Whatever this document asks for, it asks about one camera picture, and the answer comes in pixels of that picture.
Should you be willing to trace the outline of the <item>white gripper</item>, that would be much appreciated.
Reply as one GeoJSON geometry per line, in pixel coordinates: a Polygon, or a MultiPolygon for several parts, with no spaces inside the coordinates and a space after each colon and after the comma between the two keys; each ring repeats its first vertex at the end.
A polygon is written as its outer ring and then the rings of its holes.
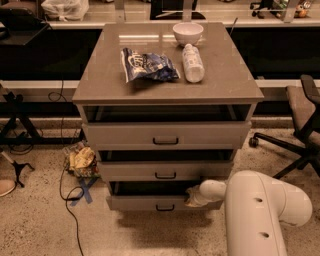
{"type": "Polygon", "coordinates": [[[200,186],[196,185],[194,187],[190,187],[186,190],[190,197],[194,196],[194,200],[192,198],[187,198],[185,200],[185,205],[187,207],[202,207],[207,205],[208,203],[215,202],[215,191],[210,186],[200,186]]]}

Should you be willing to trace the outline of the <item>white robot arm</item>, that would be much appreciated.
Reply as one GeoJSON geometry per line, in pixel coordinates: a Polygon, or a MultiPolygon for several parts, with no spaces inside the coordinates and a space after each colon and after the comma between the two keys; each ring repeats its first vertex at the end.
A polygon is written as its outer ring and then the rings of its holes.
{"type": "Polygon", "coordinates": [[[226,183],[205,180],[187,193],[189,207],[224,202],[228,256],[287,256],[281,227],[300,227],[313,211],[299,187],[250,170],[226,183]]]}

